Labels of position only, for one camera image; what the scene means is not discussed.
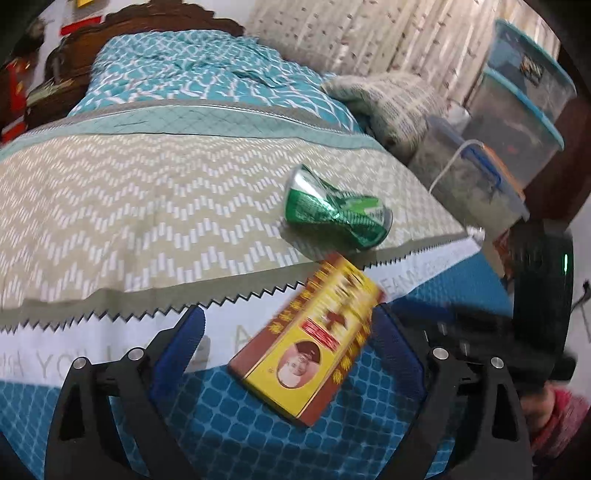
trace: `floral curtain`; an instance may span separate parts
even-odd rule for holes
[[[246,31],[318,72],[406,70],[463,103],[499,17],[558,56],[558,39],[522,0],[257,0]]]

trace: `pillow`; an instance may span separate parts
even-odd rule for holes
[[[324,82],[322,89],[354,116],[367,116],[374,137],[403,163],[410,161],[427,132],[426,115],[445,112],[435,88],[407,72],[338,76]]]

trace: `screw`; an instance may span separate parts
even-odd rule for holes
[[[493,358],[491,358],[491,365],[495,368],[503,368],[505,366],[505,363],[499,357],[494,356]]]
[[[85,365],[86,365],[86,358],[84,358],[83,356],[79,356],[76,360],[74,360],[72,362],[72,366],[76,370],[79,370],[80,368],[82,368]]]
[[[139,360],[140,358],[142,358],[144,356],[144,351],[141,348],[134,348],[133,350],[130,350],[129,353],[127,354],[127,358],[129,358],[130,360]]]
[[[447,360],[449,353],[444,348],[437,347],[433,350],[433,356],[439,360]]]

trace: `blue container lid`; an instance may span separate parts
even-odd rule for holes
[[[487,75],[496,82],[500,83],[503,87],[505,87],[513,95],[515,95],[517,99],[521,103],[523,103],[531,111],[531,113],[535,115],[535,117],[542,123],[542,125],[544,125],[544,127],[550,133],[550,135],[554,137],[556,143],[558,143],[558,145],[560,146],[560,150],[564,150],[564,139],[562,138],[562,135],[560,135],[560,132],[556,130],[556,127],[550,121],[550,119],[548,119],[548,117],[544,115],[542,110],[536,107],[534,102],[532,102],[526,94],[519,90],[514,83],[511,83],[509,80],[503,77],[503,75],[501,75],[496,70],[491,69],[490,67],[485,67],[483,73],[484,75]]]
[[[563,77],[563,79],[566,81],[566,83],[570,84],[570,86],[573,88],[574,93],[576,95],[577,87],[575,87],[573,79],[570,77],[570,75],[568,73],[566,73],[566,71],[560,66],[560,64],[556,60],[554,60],[550,56],[550,54],[548,54],[547,51],[545,51],[542,47],[540,47],[534,41],[533,38],[531,38],[529,35],[526,35],[525,32],[523,32],[522,30],[520,30],[519,28],[517,28],[515,25],[508,22],[507,20],[503,20],[502,18],[499,18],[496,20],[495,27],[497,30],[497,34],[500,30],[505,30],[505,31],[510,30],[512,33],[516,34],[521,39],[525,40],[533,49],[537,50],[548,61],[548,65],[553,67],[555,71],[559,72],[560,75]]]
[[[429,115],[427,116],[427,125],[429,130],[438,131],[443,134],[457,150],[462,146],[465,139],[453,128],[453,126],[445,119]],[[499,173],[497,168],[492,164],[486,152],[477,145],[470,145],[466,147],[460,156],[466,160],[471,161],[476,165],[487,177],[495,179],[495,188],[505,194],[511,202],[511,207],[525,219],[529,218],[530,212],[525,207],[521,198],[517,195],[515,189],[505,180],[505,177]]]

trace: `green aluminum can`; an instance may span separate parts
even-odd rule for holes
[[[379,245],[392,227],[392,210],[379,198],[339,190],[303,164],[285,184],[284,207],[288,223],[338,231],[359,250]]]

